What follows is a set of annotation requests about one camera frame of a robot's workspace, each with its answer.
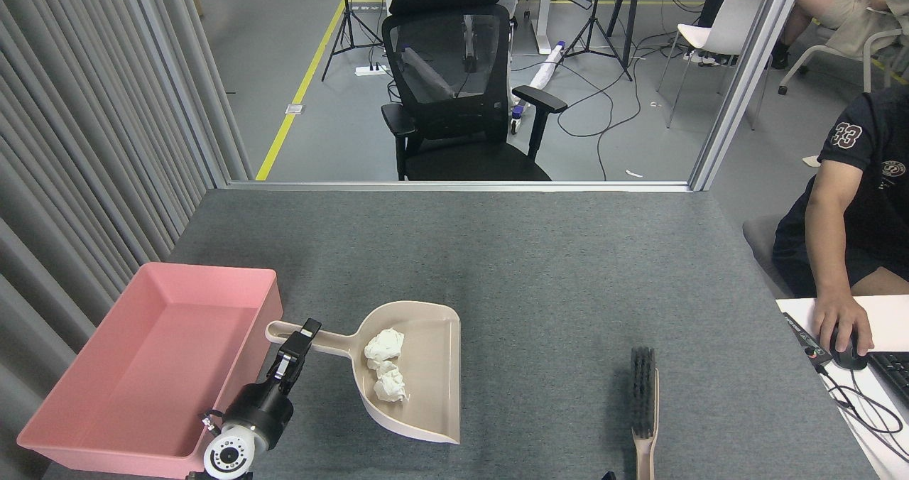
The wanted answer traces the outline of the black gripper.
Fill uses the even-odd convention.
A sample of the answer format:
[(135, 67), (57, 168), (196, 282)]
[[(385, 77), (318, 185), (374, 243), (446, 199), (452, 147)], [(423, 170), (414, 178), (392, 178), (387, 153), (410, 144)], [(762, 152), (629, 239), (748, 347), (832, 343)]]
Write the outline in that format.
[(298, 380), (315, 335), (322, 324), (308, 319), (285, 339), (267, 372), (267, 381), (248, 383), (224, 413), (224, 426), (240, 425), (256, 432), (266, 444), (276, 444), (293, 416), (288, 394)]

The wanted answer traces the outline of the person's right hand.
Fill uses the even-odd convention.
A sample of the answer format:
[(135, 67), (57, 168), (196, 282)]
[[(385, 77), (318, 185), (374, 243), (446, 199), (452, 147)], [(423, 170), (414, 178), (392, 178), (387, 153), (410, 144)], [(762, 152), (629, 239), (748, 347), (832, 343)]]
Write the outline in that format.
[(812, 326), (820, 343), (837, 353), (844, 353), (850, 347), (853, 334), (856, 344), (851, 347), (859, 355), (866, 355), (876, 347), (866, 309), (847, 293), (819, 295)]

